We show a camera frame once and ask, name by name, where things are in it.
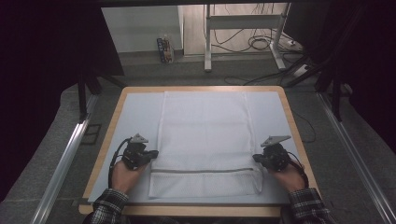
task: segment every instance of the white cloth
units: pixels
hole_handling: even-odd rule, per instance
[[[257,194],[254,146],[244,92],[166,92],[149,197]]]

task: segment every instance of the wrist-mounted device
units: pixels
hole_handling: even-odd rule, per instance
[[[119,152],[125,143],[128,143],[121,155],[121,160],[125,163],[126,167],[130,170],[135,170],[142,165],[148,164],[152,159],[158,157],[158,150],[145,151],[146,145],[149,140],[142,137],[137,133],[134,137],[123,140],[114,152],[113,159],[111,160],[110,167],[108,169],[108,187],[111,188],[111,177],[113,176],[114,164],[116,163]]]
[[[261,144],[261,147],[264,147],[262,154],[253,155],[253,159],[255,162],[259,162],[263,167],[267,169],[274,170],[276,172],[280,172],[284,170],[289,164],[296,168],[298,173],[304,180],[305,187],[309,187],[308,177],[303,169],[303,166],[300,164],[298,159],[290,152],[288,152],[280,142],[289,139],[290,136],[270,136],[264,143]],[[297,160],[298,164],[291,159],[289,154],[293,155]]]

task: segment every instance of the person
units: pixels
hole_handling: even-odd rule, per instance
[[[89,214],[84,223],[115,224],[121,221],[121,211],[128,202],[128,192],[137,183],[146,166],[134,171],[129,170],[123,161],[118,161],[112,176],[112,188],[106,189],[93,203],[93,213]],[[321,200],[316,189],[306,188],[304,180],[292,165],[275,172],[268,170],[289,193],[293,223],[301,224],[333,224],[337,223],[332,213]]]

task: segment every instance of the wall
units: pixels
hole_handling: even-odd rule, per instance
[[[158,50],[156,39],[163,34],[171,36],[174,49],[183,49],[181,7],[104,7],[102,11],[117,52]]]

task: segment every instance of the plaid sleeve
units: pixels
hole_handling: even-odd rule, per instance
[[[316,189],[302,189],[289,194],[291,210],[299,223],[337,223],[325,207]]]
[[[120,223],[121,211],[128,196],[114,189],[106,189],[93,203],[91,223]]]

